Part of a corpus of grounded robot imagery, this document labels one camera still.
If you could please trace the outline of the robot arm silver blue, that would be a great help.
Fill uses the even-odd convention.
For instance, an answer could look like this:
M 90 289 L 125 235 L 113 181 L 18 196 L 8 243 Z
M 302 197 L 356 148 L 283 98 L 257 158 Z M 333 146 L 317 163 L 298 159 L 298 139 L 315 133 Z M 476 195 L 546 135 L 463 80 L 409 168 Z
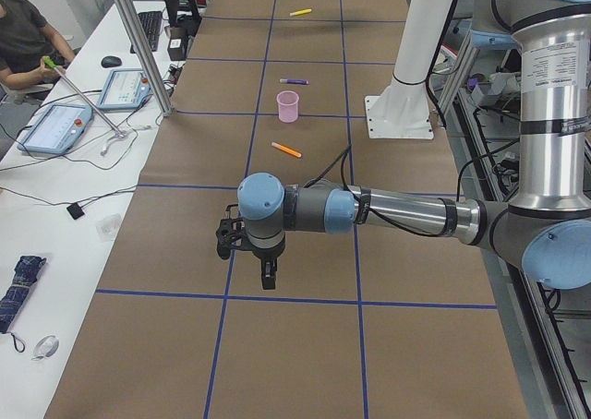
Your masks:
M 590 0 L 474 0 L 472 41 L 520 49 L 519 186 L 506 203 L 421 198 L 323 177 L 286 186 L 268 173 L 237 189 L 238 216 L 221 221 L 217 251 L 253 253 L 264 289 L 276 283 L 289 231 L 346 233 L 389 225 L 454 237 L 494 252 L 554 289 L 590 281 L 590 200 L 584 192 Z

